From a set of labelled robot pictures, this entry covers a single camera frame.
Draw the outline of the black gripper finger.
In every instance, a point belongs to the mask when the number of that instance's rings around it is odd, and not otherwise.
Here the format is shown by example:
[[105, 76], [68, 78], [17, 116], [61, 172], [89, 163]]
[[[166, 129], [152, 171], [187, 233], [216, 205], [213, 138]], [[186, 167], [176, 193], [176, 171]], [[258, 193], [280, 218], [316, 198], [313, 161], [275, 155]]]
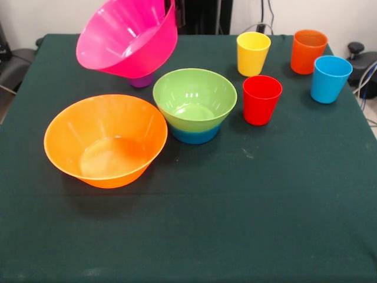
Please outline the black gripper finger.
[[175, 13], [177, 28], [184, 26], [184, 0], [175, 0]]

